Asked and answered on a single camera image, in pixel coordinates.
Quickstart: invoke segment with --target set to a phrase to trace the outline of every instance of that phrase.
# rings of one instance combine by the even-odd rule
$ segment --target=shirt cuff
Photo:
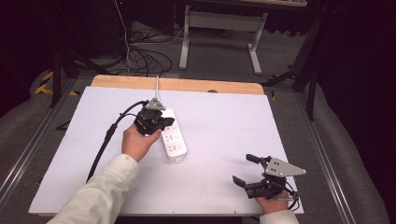
[[[260,216],[260,223],[272,224],[272,223],[282,223],[282,224],[294,224],[298,223],[296,216],[290,210],[283,210],[279,212],[274,212]]]
[[[140,169],[134,158],[121,153],[115,156],[107,166],[102,168],[98,173],[101,175],[115,176],[131,187],[133,180],[139,175]]]

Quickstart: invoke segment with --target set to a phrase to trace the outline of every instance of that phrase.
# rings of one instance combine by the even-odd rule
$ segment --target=white sleeve
[[[138,174],[137,161],[117,155],[49,223],[114,223]]]
[[[298,220],[290,210],[260,216],[261,224],[297,224]]]

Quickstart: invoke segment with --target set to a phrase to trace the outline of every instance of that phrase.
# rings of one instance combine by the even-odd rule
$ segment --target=metal frame
[[[191,6],[186,6],[184,16],[184,37],[181,48],[179,68],[185,70],[187,68],[187,59],[189,56],[189,30],[190,27],[202,27],[212,29],[226,29],[237,31],[256,32],[253,44],[247,45],[247,50],[252,61],[254,73],[262,74],[259,59],[257,58],[256,48],[259,45],[262,36],[262,29],[267,18],[267,13],[262,13],[262,17],[235,16],[205,12],[191,12]]]

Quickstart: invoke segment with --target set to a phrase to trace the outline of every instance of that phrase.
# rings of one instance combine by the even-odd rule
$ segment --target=table
[[[270,6],[282,7],[305,7],[306,3],[289,2],[281,0],[243,0],[241,2],[259,3]],[[179,68],[185,70],[187,68],[187,59],[189,55],[189,30],[190,27],[226,29],[236,31],[256,32],[253,44],[247,45],[250,60],[253,65],[254,73],[260,75],[262,69],[257,58],[256,48],[262,36],[262,30],[268,13],[263,12],[261,17],[225,15],[218,13],[205,13],[190,11],[191,6],[186,5],[184,19],[184,37],[180,56]]]
[[[152,96],[155,83],[153,77],[98,76],[94,79],[82,95],[30,213],[53,215],[59,211],[73,192],[85,183],[91,167],[87,161],[97,153],[107,124],[114,121],[112,115],[117,116],[125,104],[141,100],[148,94]],[[169,164],[163,143],[153,144],[140,162],[141,175],[121,214],[257,216],[260,207],[233,183],[232,175],[247,183],[261,180],[262,168],[245,160],[248,153],[287,160],[262,86],[161,78],[159,89],[163,104],[172,106],[170,108],[176,112],[188,155],[181,163]],[[219,93],[202,92],[213,90]],[[237,122],[238,129],[235,129],[238,118],[244,122]],[[119,153],[121,132],[132,120],[130,117],[119,124],[98,168]],[[288,181],[296,188],[292,178]],[[195,203],[185,206],[191,200]]]

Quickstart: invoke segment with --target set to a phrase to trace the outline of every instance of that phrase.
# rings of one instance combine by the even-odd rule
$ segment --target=white board
[[[150,100],[155,91],[87,87],[29,213],[56,214],[87,179],[106,131],[126,108]],[[167,159],[160,138],[139,162],[140,176],[121,209],[122,215],[256,216],[260,207],[233,183],[262,180],[260,165],[246,154],[288,161],[265,95],[160,91],[175,111],[188,148],[181,163]],[[141,106],[133,109],[137,113]],[[123,119],[97,169],[120,153]],[[288,181],[296,189],[292,178]],[[300,207],[295,211],[303,213]]]

